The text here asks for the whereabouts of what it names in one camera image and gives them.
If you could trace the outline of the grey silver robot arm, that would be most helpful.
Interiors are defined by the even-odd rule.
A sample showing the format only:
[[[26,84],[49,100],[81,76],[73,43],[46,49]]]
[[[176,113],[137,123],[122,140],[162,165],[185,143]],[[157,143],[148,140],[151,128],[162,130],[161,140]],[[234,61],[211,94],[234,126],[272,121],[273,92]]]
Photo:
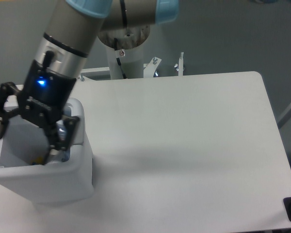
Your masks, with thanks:
[[[65,115],[64,107],[98,34],[171,22],[178,12],[177,0],[57,1],[23,88],[0,85],[0,140],[20,116],[43,130],[49,154],[68,150],[80,118]]]

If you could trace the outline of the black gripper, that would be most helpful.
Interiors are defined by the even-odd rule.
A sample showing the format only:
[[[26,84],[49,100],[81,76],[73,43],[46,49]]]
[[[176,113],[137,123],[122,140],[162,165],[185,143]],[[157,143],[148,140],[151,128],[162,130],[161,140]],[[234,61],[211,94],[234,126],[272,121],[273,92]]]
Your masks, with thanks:
[[[13,82],[0,85],[0,140],[5,135],[9,120],[19,114],[24,120],[43,128],[48,140],[48,152],[42,165],[48,159],[67,151],[75,139],[80,124],[78,116],[63,115],[63,109],[75,85],[76,78],[70,78],[44,69],[34,60],[29,69],[25,83],[20,91]],[[18,107],[6,111],[4,105],[9,96],[16,96]],[[58,133],[57,121],[60,120],[66,129],[62,140]]]

